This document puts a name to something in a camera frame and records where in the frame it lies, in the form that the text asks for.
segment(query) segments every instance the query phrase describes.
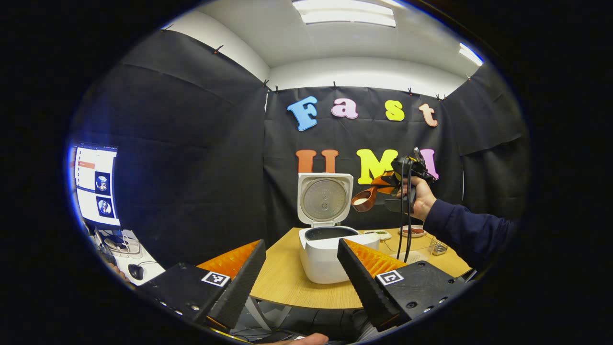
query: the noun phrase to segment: open lid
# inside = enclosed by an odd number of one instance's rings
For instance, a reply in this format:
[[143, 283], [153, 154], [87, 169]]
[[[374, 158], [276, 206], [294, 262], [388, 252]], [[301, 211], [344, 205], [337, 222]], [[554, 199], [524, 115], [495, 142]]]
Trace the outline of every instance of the open lid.
[[353, 176], [327, 172], [298, 174], [298, 218], [312, 227], [331, 227], [349, 214]]

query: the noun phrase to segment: monitor screen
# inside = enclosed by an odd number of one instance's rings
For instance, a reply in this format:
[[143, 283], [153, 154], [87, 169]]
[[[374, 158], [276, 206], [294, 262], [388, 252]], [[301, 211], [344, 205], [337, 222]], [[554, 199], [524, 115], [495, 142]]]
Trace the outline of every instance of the monitor screen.
[[113, 183], [117, 148], [76, 142], [70, 155], [74, 155], [71, 184], [76, 192], [75, 207], [81, 216], [99, 228], [120, 228]]

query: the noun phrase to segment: hand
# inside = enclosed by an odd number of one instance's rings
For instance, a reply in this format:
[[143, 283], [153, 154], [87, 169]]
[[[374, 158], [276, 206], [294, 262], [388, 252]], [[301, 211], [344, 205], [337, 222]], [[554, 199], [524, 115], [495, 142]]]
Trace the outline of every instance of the hand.
[[[402, 196], [406, 195], [406, 192], [409, 188], [407, 178], [404, 178], [405, 187], [402, 190]], [[430, 186], [428, 186], [428, 182], [424, 179], [420, 179], [417, 176], [411, 176], [411, 185], [412, 188], [416, 189], [415, 195], [415, 204], [413, 205], [413, 213], [411, 213], [411, 217], [417, 218], [422, 222], [425, 221], [426, 217], [428, 217], [428, 213], [430, 212], [430, 208], [436, 201], [434, 194], [430, 190]], [[400, 191], [396, 194], [396, 198], [400, 198]]]
[[328, 342], [328, 337], [321, 333], [313, 333], [310, 336], [298, 340], [277, 341], [261, 345], [324, 345]]
[[119, 275], [119, 277], [121, 277], [124, 281], [128, 283], [130, 282], [130, 279], [128, 279], [128, 277], [126, 277], [126, 275], [122, 271], [119, 270], [119, 267], [113, 265], [112, 263], [108, 263], [108, 264], [109, 264], [109, 268], [113, 272], [115, 272], [117, 275]]

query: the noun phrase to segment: ceiling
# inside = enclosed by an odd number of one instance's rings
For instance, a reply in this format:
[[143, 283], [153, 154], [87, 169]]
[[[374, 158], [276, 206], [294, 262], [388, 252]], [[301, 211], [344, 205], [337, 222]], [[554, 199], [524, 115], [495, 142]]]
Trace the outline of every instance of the ceiling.
[[459, 53], [460, 39], [412, 7], [391, 7], [396, 28], [365, 23], [306, 25], [291, 0], [217, 0], [197, 10], [243, 39], [271, 67], [320, 58], [360, 56], [425, 64], [464, 77], [477, 66]]

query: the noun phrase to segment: navy blue sleeve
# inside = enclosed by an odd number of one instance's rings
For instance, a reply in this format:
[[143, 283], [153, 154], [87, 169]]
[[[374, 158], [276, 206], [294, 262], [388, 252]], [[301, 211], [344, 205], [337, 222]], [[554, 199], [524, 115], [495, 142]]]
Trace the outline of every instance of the navy blue sleeve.
[[453, 248], [468, 266], [480, 270], [513, 236], [515, 226], [491, 214], [474, 214], [464, 206], [437, 199], [424, 230]]

